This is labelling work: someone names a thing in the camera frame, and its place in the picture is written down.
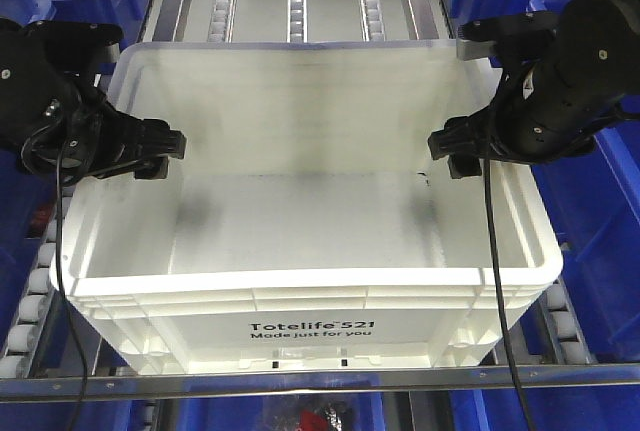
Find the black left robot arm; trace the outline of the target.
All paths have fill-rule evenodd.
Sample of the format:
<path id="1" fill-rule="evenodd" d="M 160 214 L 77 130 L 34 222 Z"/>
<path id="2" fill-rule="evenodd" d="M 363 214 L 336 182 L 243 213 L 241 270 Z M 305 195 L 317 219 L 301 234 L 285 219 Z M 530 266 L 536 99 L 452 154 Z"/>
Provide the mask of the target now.
<path id="1" fill-rule="evenodd" d="M 94 84 L 118 49 L 114 24 L 1 21 L 1 147 L 26 172 L 72 186 L 131 173 L 164 179 L 187 140 L 160 119 L 118 111 Z"/>

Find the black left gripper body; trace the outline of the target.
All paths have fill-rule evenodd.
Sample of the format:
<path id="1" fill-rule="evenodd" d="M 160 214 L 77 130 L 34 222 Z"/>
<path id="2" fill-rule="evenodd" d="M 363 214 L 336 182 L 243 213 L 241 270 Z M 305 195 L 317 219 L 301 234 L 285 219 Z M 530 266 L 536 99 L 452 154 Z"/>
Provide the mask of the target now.
<path id="1" fill-rule="evenodd" d="M 150 173 L 150 122 L 124 114 L 105 97 L 19 99 L 19 169 L 63 184 Z"/>

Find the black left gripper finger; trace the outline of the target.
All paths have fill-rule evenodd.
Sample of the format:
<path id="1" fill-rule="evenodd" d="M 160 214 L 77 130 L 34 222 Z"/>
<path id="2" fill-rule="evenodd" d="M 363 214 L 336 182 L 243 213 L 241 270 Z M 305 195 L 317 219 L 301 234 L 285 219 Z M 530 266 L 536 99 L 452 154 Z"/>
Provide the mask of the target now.
<path id="1" fill-rule="evenodd" d="M 138 119 L 122 115 L 117 125 L 120 160 L 144 160 L 151 158 L 183 159 L 187 139 L 178 130 L 160 119 Z"/>
<path id="2" fill-rule="evenodd" d="M 140 163 L 134 170 L 136 180 L 163 180 L 168 176 L 167 158 L 153 158 Z"/>

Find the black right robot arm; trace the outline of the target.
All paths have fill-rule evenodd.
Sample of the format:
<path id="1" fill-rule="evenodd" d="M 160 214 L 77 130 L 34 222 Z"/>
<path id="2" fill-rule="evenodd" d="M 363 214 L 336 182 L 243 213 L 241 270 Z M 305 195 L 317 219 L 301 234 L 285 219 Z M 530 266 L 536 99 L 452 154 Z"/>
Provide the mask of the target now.
<path id="1" fill-rule="evenodd" d="M 596 133 L 639 118 L 622 106 L 639 93 L 639 0 L 570 0 L 559 13 L 472 20 L 459 26 L 456 52 L 463 61 L 494 57 L 502 73 L 484 108 L 428 138 L 454 179 L 481 175 L 483 160 L 583 156 Z"/>

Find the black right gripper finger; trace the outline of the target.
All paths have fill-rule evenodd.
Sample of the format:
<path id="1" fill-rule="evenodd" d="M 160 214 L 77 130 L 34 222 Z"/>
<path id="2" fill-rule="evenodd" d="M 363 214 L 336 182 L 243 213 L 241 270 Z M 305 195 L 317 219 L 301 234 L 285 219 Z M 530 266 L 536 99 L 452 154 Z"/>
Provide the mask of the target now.
<path id="1" fill-rule="evenodd" d="M 427 140 L 433 160 L 460 155 L 474 158 L 490 156 L 491 126 L 487 115 L 457 116 Z"/>
<path id="2" fill-rule="evenodd" d="M 483 173 L 480 160 L 474 156 L 451 155 L 448 158 L 448 167 L 452 179 L 479 177 Z"/>

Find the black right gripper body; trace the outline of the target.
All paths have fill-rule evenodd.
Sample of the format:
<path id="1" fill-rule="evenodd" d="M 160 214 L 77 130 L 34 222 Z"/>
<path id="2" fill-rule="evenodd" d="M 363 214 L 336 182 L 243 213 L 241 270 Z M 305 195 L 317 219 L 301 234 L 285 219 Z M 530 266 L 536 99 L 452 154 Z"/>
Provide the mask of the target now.
<path id="1" fill-rule="evenodd" d="M 487 107 L 487 157 L 543 164 L 593 149 L 593 135 L 620 119 L 623 73 L 596 59 L 504 63 Z"/>

